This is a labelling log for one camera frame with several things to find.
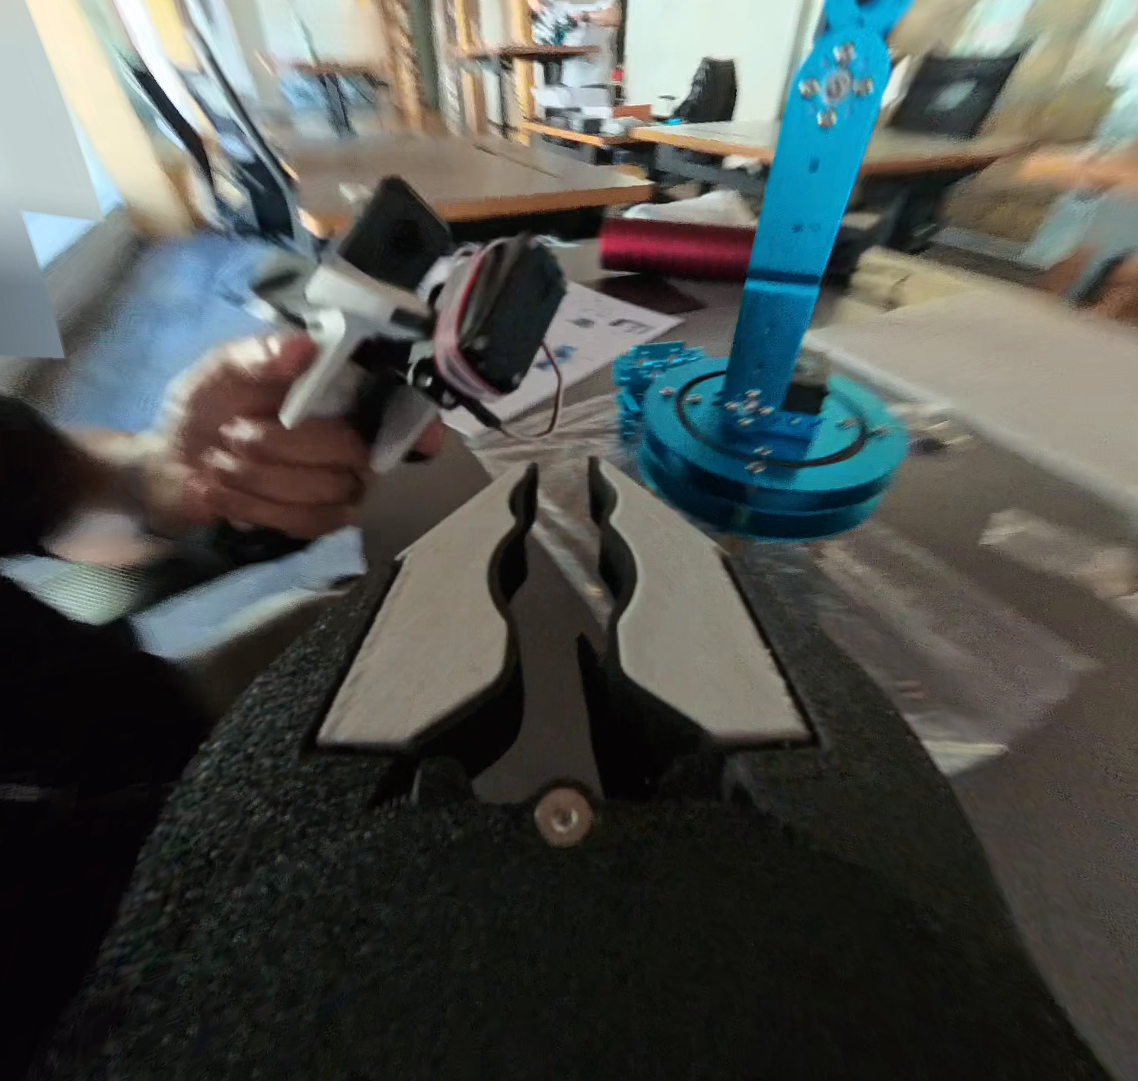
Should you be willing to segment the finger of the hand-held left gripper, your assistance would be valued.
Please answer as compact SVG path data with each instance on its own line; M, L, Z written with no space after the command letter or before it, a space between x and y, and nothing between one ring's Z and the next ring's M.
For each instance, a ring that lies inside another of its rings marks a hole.
M411 344L406 382L429 397L444 414L485 414L485 374L474 349L457 346L437 359L434 344Z
M366 285L356 291L355 315L365 334L391 343L429 339L436 328L434 306L394 285Z

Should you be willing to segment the large clear plastic bag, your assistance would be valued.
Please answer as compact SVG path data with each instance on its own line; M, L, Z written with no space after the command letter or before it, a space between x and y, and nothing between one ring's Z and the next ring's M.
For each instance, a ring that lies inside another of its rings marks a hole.
M611 597L596 572L588 460L641 481L607 397L568 405L548 437L520 420L513 435L469 438L490 476L520 460L540 468L536 539L598 622ZM1100 663L1022 617L892 527L868 519L817 542L756 541L698 526L753 584L778 575L900 711L949 777L991 763L1044 727Z

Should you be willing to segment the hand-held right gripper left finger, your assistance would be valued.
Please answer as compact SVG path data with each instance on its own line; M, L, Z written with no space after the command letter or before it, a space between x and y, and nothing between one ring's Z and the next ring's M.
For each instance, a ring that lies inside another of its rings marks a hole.
M317 730L322 749L416 750L505 681L502 560L525 560L538 468L512 465L396 557Z

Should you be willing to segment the white foam sheet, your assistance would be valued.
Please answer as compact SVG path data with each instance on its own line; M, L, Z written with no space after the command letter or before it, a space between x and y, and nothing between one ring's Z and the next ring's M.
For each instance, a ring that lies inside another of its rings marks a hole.
M1136 513L1136 328L1029 291L959 291L811 328L806 346Z

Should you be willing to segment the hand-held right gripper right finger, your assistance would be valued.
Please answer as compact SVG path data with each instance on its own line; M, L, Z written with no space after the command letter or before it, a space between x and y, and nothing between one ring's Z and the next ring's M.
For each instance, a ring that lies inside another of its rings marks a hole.
M606 796L717 790L736 752L802 749L814 729L726 552L611 461L588 461L604 645L579 643Z

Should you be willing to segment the maroon padded roll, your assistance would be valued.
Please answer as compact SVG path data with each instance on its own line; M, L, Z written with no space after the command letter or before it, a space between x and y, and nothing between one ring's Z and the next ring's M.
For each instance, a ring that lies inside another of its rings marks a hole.
M616 273L741 282L754 234L733 224L609 217L598 232L598 262Z

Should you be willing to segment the grey fabric office chair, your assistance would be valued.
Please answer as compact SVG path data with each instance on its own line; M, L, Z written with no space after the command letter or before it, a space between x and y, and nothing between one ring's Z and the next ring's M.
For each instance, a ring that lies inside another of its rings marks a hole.
M127 567L34 555L1 560L1 575L36 603L94 626L124 623L145 650L166 658L213 646L295 608L327 605L365 572L365 539L356 526L251 565L213 564L196 554Z

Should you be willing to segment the blue toy robot arm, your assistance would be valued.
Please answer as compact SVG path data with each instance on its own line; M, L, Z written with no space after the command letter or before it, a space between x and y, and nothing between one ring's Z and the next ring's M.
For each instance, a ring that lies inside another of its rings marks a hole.
M888 34L910 3L822 1L766 173L730 356L683 348L650 357L652 377L614 364L642 480L718 531L844 532L875 509L906 453L888 405L801 354L888 83Z

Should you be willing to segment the grey table with wood edge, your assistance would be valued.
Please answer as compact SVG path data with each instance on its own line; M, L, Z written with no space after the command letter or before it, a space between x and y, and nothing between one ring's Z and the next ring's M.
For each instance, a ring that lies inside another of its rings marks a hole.
M769 120L650 123L632 128L631 136L675 150L698 151L718 158L741 156L763 164L773 163L779 123ZM1039 140L1019 135L981 135L956 138L923 135L892 126L875 130L860 178L921 174L943 169L982 169L1012 154L1030 153Z
M533 217L632 206L654 183L616 166L583 163L502 136L388 131L337 140L294 140L284 158L295 179L302 222L318 235L342 232L360 187L399 176L451 222Z
M1037 150L1015 176L1060 192L1020 257L1040 270L1037 286L1136 324L1136 143Z

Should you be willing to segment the black high-back chair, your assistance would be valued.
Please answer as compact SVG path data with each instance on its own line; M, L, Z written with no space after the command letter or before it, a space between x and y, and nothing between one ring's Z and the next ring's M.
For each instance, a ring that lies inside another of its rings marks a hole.
M736 64L733 59L702 57L688 93L675 105L672 121L730 121L736 105Z

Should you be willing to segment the printed instruction sheet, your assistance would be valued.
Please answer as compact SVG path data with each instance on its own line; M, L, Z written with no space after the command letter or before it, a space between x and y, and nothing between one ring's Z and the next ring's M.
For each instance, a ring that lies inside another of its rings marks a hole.
M606 293L568 283L545 344L510 392L475 390L474 400L495 419L510 423L548 405L558 386L570 387L594 372L611 372L611 362L637 344L675 338L680 316L624 303Z

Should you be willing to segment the dark grey desk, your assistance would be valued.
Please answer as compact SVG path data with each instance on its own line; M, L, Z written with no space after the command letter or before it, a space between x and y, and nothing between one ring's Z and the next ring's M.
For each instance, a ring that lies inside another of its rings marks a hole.
M1091 313L954 262L951 249L933 249L933 258L870 249L849 290L822 293L817 326L959 291L1029 291ZM1136 617L953 542L916 518L905 471L875 518L880 524L1100 663L1044 727L949 782L1048 985L1108 1069L1134 1079ZM781 577L746 587L766 590L769 603L778 592L788 615L826 635ZM855 663L826 638L832 655Z

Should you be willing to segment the person's left hand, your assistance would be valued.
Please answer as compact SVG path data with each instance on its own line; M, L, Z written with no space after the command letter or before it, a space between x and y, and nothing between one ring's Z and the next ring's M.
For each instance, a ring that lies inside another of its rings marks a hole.
M300 333L211 349L166 387L150 473L153 526L264 527L312 541L361 522L370 450L343 417L289 428L279 409L315 356Z

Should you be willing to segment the black mesh chair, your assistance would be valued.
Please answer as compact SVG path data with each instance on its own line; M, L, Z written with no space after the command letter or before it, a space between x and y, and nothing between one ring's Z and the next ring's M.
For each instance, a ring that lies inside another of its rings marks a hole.
M890 126L913 135L974 138L1020 57L1022 49L1002 55L926 54Z

